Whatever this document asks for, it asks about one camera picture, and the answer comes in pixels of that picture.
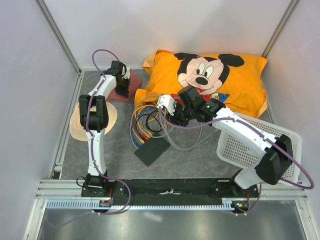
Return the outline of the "black network switch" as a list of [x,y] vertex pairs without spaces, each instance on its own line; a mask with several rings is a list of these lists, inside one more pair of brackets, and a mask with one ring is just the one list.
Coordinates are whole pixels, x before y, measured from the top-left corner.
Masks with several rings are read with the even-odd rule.
[[134,155],[146,167],[150,167],[170,146],[171,144],[165,138],[154,133],[134,152]]

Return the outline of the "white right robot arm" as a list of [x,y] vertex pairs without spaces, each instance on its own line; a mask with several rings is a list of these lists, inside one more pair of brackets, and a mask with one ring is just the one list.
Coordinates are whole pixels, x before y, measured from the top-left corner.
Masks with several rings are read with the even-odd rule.
[[235,197],[242,196],[249,187],[267,183],[276,185],[292,165],[291,139],[282,134],[276,137],[236,115],[221,101],[206,100],[195,87],[187,86],[178,92],[178,98],[168,96],[164,104],[166,119],[174,125],[187,127],[190,120],[207,123],[240,141],[259,158],[253,166],[244,168],[232,177],[229,191]]

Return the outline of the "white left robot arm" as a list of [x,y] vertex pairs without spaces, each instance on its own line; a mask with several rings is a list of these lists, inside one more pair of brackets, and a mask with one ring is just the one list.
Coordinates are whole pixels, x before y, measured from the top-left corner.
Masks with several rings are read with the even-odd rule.
[[79,120],[84,128],[89,152],[89,166],[82,185],[82,197],[106,197],[110,193],[107,167],[104,160],[104,135],[109,124],[106,99],[115,90],[129,97],[130,70],[119,60],[113,60],[104,70],[94,89],[79,97]]

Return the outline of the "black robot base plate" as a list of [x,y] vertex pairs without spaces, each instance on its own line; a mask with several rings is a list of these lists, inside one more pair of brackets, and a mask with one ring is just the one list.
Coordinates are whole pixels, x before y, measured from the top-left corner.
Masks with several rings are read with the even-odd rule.
[[180,202],[210,200],[248,199],[259,195],[258,186],[242,189],[228,178],[163,178],[109,180],[109,194],[105,197],[129,205],[132,200]]

